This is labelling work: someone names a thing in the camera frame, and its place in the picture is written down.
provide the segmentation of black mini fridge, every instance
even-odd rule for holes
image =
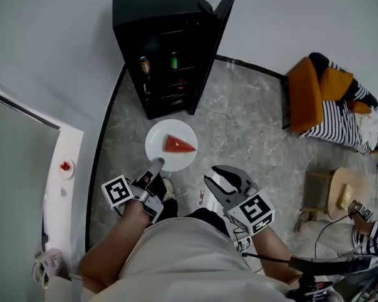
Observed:
[[[113,0],[113,31],[149,119],[195,114],[234,0]]]

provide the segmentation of red watermelon flesh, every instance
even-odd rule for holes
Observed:
[[[189,143],[168,134],[164,144],[164,152],[171,154],[188,154],[196,151]]]

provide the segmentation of marble floor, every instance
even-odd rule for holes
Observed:
[[[246,170],[268,193],[276,208],[272,227],[290,248],[298,243],[293,229],[303,201],[323,199],[318,192],[313,196],[308,192],[305,198],[306,170],[348,167],[368,175],[369,206],[376,207],[375,215],[378,216],[378,192],[377,200],[374,200],[378,155],[363,156],[339,145],[299,138],[290,129],[282,130],[287,113],[287,100],[278,79],[216,60],[194,116],[177,113],[149,121],[127,73],[113,105],[101,148],[91,206],[90,245],[106,235],[118,220],[101,193],[101,184],[120,174],[138,177],[148,168],[144,150],[147,132],[166,118],[188,123],[198,138],[195,160],[182,171],[163,173],[175,188],[180,216],[203,206],[221,212],[221,206],[207,193],[203,182],[203,176],[210,174],[210,168],[217,164]],[[200,200],[202,191],[206,191],[203,201]],[[306,252],[312,257],[312,248]],[[318,245],[319,256],[333,254]],[[253,269],[259,269],[256,259],[249,263]]]

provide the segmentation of wooden table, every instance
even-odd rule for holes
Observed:
[[[362,204],[366,204],[368,200],[368,179],[366,176],[358,172],[351,171],[346,168],[339,168],[327,174],[307,171],[306,174],[312,177],[327,179],[329,182],[328,191],[326,194],[326,204],[324,208],[306,208],[303,207],[301,211],[317,212],[322,211],[329,215],[333,220],[337,220],[348,214],[347,210],[341,210],[337,207],[337,201],[341,194],[343,184],[349,184],[353,188],[352,201],[357,200]]]

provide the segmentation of striped clothing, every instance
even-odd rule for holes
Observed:
[[[353,246],[363,245],[356,250],[356,254],[378,256],[378,220],[374,222],[369,236],[360,234],[355,226],[352,232]]]

